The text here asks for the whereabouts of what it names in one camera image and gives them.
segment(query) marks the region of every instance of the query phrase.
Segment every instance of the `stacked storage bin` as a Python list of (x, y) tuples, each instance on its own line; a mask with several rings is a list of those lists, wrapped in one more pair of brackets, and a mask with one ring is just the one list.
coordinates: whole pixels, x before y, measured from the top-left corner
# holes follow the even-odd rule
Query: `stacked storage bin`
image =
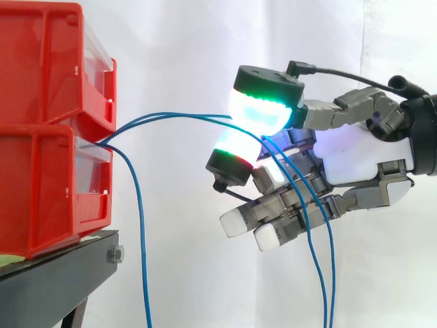
[(116, 64), (75, 3), (0, 2), (0, 254), (111, 223)]

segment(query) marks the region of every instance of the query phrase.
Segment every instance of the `metal bolt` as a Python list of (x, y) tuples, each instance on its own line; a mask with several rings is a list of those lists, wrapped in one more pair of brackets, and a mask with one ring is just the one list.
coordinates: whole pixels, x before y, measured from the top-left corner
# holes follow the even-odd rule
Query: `metal bolt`
[(112, 249), (111, 262), (114, 264), (122, 263), (124, 259), (124, 247), (121, 245), (115, 246)]

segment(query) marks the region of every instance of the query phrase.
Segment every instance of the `blue cable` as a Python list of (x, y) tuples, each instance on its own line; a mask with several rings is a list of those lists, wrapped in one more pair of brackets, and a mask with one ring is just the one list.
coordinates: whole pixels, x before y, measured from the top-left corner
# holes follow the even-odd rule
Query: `blue cable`
[[(152, 117), (152, 116), (155, 116), (155, 115), (159, 115), (159, 114), (155, 113), (155, 114), (149, 114), (149, 115), (145, 115), (145, 116)], [(216, 116), (221, 117), (221, 118), (229, 118), (229, 116), (227, 116), (227, 115), (216, 115)], [(157, 118), (152, 118), (152, 119), (149, 119), (149, 120), (140, 121), (143, 118), (136, 119), (136, 120), (134, 120), (134, 121), (136, 121), (135, 123), (129, 123), (129, 124), (123, 126), (122, 128), (118, 129), (110, 137), (108, 137), (105, 140), (103, 140), (100, 143), (99, 146), (105, 146), (105, 144), (109, 140), (114, 138), (116, 135), (119, 135), (120, 133), (123, 133), (123, 132), (125, 132), (127, 130), (130, 130), (131, 128), (134, 128), (136, 126), (140, 126), (140, 125), (143, 125), (143, 124), (147, 124), (147, 123), (150, 123), (150, 122), (155, 122), (155, 121), (159, 121), (159, 120), (165, 120), (167, 118), (193, 118), (193, 119), (196, 119), (196, 120), (203, 120), (203, 121), (206, 121), (206, 122), (211, 122), (211, 123), (219, 124), (219, 125), (222, 125), (222, 126), (227, 126), (227, 127), (230, 127), (230, 128), (234, 128), (237, 131), (240, 131), (240, 132), (246, 133), (247, 135), (250, 135), (252, 138), (254, 138), (258, 142), (260, 142), (260, 144), (263, 145), (265, 147), (265, 149), (267, 149), (267, 151), (272, 156), (272, 158), (275, 161), (275, 163), (279, 166), (279, 168), (285, 174), (285, 176), (287, 176), (287, 178), (290, 181), (290, 183), (292, 184), (293, 188), (296, 190), (296, 193), (297, 193), (297, 195), (299, 197), (302, 209), (303, 209), (304, 214), (305, 214), (305, 222), (306, 222), (307, 226), (309, 226), (309, 216), (308, 216), (308, 212), (307, 212), (307, 207), (306, 207), (305, 201), (303, 199), (302, 193), (299, 191), (299, 188), (297, 187), (297, 185), (294, 182), (293, 178), (290, 176), (290, 174), (288, 173), (286, 168), (284, 168), (284, 166), (282, 166), (282, 164), (276, 158), (276, 156), (274, 155), (274, 152), (270, 149), (270, 147), (265, 142), (263, 142), (260, 138), (258, 138), (256, 135), (254, 135), (253, 133), (250, 133), (250, 132), (248, 132), (248, 131), (246, 131), (246, 130), (238, 127), (238, 126), (234, 126), (233, 124), (228, 124), (228, 123), (225, 123), (225, 122), (221, 122), (221, 121), (217, 121), (217, 120), (212, 120), (212, 119), (210, 119), (208, 117), (201, 116), (199, 114), (193, 115), (193, 114), (183, 114), (183, 113), (172, 113), (172, 114), (169, 114), (169, 115), (163, 115), (163, 116), (160, 116), (160, 117), (157, 117)], [(326, 300), (326, 289), (325, 289), (325, 285), (324, 285), (324, 279), (323, 279), (322, 271), (320, 270), (320, 266), (319, 266), (318, 261), (317, 261), (317, 256), (316, 256), (316, 254), (314, 252), (314, 248), (313, 248), (313, 245), (312, 245), (311, 230), (307, 230), (307, 234), (308, 234), (308, 242), (309, 242), (309, 246), (310, 246), (310, 250), (311, 250), (311, 255), (313, 256), (316, 269), (318, 270), (318, 274), (319, 274), (319, 278), (320, 278), (320, 284), (322, 286), (322, 294), (323, 294), (323, 301), (324, 301), (324, 328), (326, 328), (326, 321), (327, 321), (327, 300)], [(146, 278), (146, 281), (145, 281), (146, 288), (144, 289), (144, 291), (147, 290), (147, 275), (145, 276), (145, 278)]]
[(144, 223), (144, 208), (143, 208), (143, 197), (141, 196), (141, 188), (139, 186), (139, 181), (137, 177), (137, 173), (129, 161), (129, 158), (119, 149), (111, 145), (105, 145), (103, 143), (96, 143), (97, 146), (103, 148), (109, 148), (119, 154), (129, 166), (130, 173), (134, 179), (135, 190), (137, 191), (137, 199), (138, 199), (138, 210), (139, 210), (139, 224), (140, 224), (140, 236), (141, 236), (141, 272), (143, 274), (143, 294), (144, 294), (144, 304), (145, 304), (145, 317), (147, 320), (147, 328), (152, 328), (152, 315), (150, 312), (150, 300), (149, 300), (149, 288), (147, 285), (147, 257), (145, 251), (145, 223)]
[(329, 244), (330, 244), (330, 261), (331, 261), (331, 270), (333, 272), (333, 291), (331, 294), (331, 302), (330, 302), (330, 320), (329, 320), (329, 327), (332, 328), (334, 324), (334, 306), (335, 306), (335, 286), (336, 286), (336, 279), (335, 279), (335, 251), (334, 251), (334, 237), (333, 237), (333, 231), (330, 227), (329, 218), (326, 214), (326, 211), (324, 210), (322, 204), (319, 201), (319, 197), (313, 190), (313, 187), (308, 183), (307, 179), (303, 176), (302, 172), (299, 171), (299, 169), (295, 166), (295, 164), (287, 157), (287, 155), (284, 154), (284, 152), (278, 147), (278, 145), (271, 140), (271, 138), (267, 136), (263, 136), (269, 143), (273, 145), (274, 148), (276, 148), (277, 152), (281, 154), (281, 156), (284, 158), (284, 161), (290, 165), (294, 171), (299, 175), (300, 179), (305, 183), (305, 186), (308, 188), (309, 192), (313, 196), (313, 199), (315, 200), (315, 203), (319, 206), (320, 210), (323, 214), (323, 219), (326, 223), (326, 227), (328, 228), (329, 233)]
[[(130, 121), (129, 123), (126, 123), (125, 125), (123, 125), (121, 128), (118, 128), (112, 135), (110, 135), (109, 137), (107, 137), (106, 139), (102, 140), (100, 143), (102, 144), (107, 144), (108, 142), (110, 142), (113, 138), (117, 137), (119, 134), (123, 133), (126, 130), (129, 130), (128, 126), (135, 124), (139, 121), (142, 121), (146, 118), (152, 118), (154, 116), (166, 116), (166, 115), (173, 115), (173, 114), (181, 114), (181, 113), (175, 113), (172, 111), (161, 111), (159, 113), (152, 113), (152, 114), (147, 114), (147, 115), (143, 115), (140, 116), (139, 118), (136, 118), (132, 121)], [(231, 116), (229, 115), (221, 115), (221, 114), (185, 114), (186, 117), (193, 117), (193, 116), (200, 116), (200, 117), (204, 117), (204, 118), (227, 118), (227, 119), (232, 119)]]

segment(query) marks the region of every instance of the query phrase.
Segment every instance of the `white wall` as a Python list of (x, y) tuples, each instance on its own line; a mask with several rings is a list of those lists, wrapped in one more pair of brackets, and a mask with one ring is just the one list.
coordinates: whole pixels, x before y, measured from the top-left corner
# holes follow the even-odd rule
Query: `white wall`
[[(433, 40), (399, 40), (380, 32), (392, 24), (407, 30), (410, 20), (424, 27), (428, 14), (421, 8), (430, 2), (421, 1), (420, 12), (406, 17), (400, 11), (407, 15), (413, 9), (397, 6), (405, 0), (379, 1), (385, 5), (371, 20), (377, 1), (366, 6), (364, 0), (79, 2), (118, 62), (119, 126), (155, 111), (227, 113), (240, 64), (284, 70), (288, 60), (297, 59), (358, 73), (363, 58), (364, 75), (384, 82), (411, 67), (407, 72), (416, 73), (415, 81), (433, 86), (429, 68), (417, 70), (433, 64), (434, 56), (423, 55)], [(394, 12), (400, 16), (377, 15)], [(418, 49), (413, 58), (397, 52), (408, 42)], [(378, 60), (383, 54), (385, 60)], [(306, 97), (322, 100), (357, 86), (325, 76), (305, 82)], [(143, 189), (155, 327), (321, 327), (320, 285), (305, 236), (262, 254), (251, 234), (228, 239), (223, 233), (219, 216), (239, 202), (215, 193), (204, 169), (222, 131), (176, 119), (137, 128), (113, 142), (132, 159)], [(333, 223), (336, 327), (436, 326), (432, 205), (437, 191), (432, 178), (417, 182), (394, 209), (352, 213)], [(111, 228), (120, 230), (126, 257), (89, 298), (84, 328), (145, 327), (135, 190), (117, 157), (113, 189)], [(253, 186), (239, 191), (256, 195)], [(326, 228), (314, 230), (313, 240), (330, 294)]]

